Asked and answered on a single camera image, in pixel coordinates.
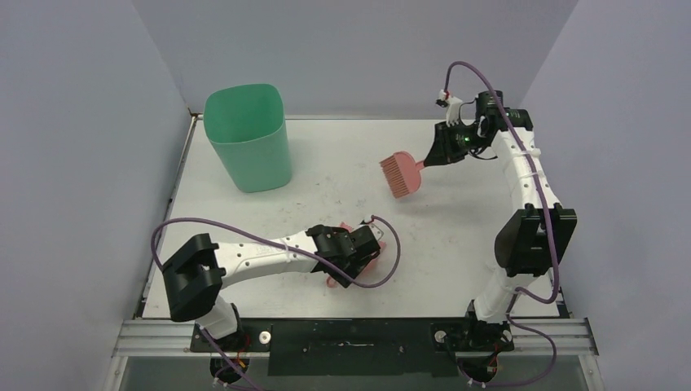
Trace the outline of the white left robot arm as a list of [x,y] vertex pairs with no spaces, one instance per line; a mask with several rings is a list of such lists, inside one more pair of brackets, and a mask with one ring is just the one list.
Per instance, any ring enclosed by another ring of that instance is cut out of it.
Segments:
[[317,225],[270,243],[215,243],[208,233],[192,236],[162,266],[169,317],[194,321],[220,349],[236,349],[243,328],[236,306],[219,293],[250,279],[284,273],[324,272],[350,286],[381,253],[369,226],[350,231]]

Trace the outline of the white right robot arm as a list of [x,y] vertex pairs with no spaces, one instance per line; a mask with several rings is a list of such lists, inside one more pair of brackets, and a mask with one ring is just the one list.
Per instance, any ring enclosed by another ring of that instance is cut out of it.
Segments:
[[436,104],[446,119],[434,126],[434,140],[424,159],[426,167],[451,165],[486,149],[500,163],[513,214],[494,242],[496,267],[490,282],[473,300],[476,318],[462,324],[460,337],[470,349],[481,349],[493,338],[490,323],[502,323],[517,296],[561,262],[577,224],[549,186],[539,161],[532,120],[525,109],[499,109],[503,93],[488,91],[475,99],[471,124],[460,119],[461,99],[441,90]]

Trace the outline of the pink plastic hand brush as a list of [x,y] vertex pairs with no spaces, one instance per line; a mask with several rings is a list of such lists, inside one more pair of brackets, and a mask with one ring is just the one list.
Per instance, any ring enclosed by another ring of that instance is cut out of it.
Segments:
[[399,151],[379,162],[392,196],[400,199],[420,189],[420,171],[425,168],[422,160],[416,160],[409,152]]

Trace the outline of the pink plastic dustpan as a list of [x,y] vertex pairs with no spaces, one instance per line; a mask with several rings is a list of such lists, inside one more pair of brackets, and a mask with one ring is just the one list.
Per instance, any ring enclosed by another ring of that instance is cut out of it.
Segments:
[[[379,247],[380,247],[380,253],[377,257],[374,257],[368,265],[363,269],[363,274],[367,274],[370,270],[373,270],[376,268],[376,264],[378,262],[379,256],[385,251],[386,248],[386,242],[384,240],[378,241]],[[337,288],[340,284],[332,277],[328,276],[325,284],[328,288]]]

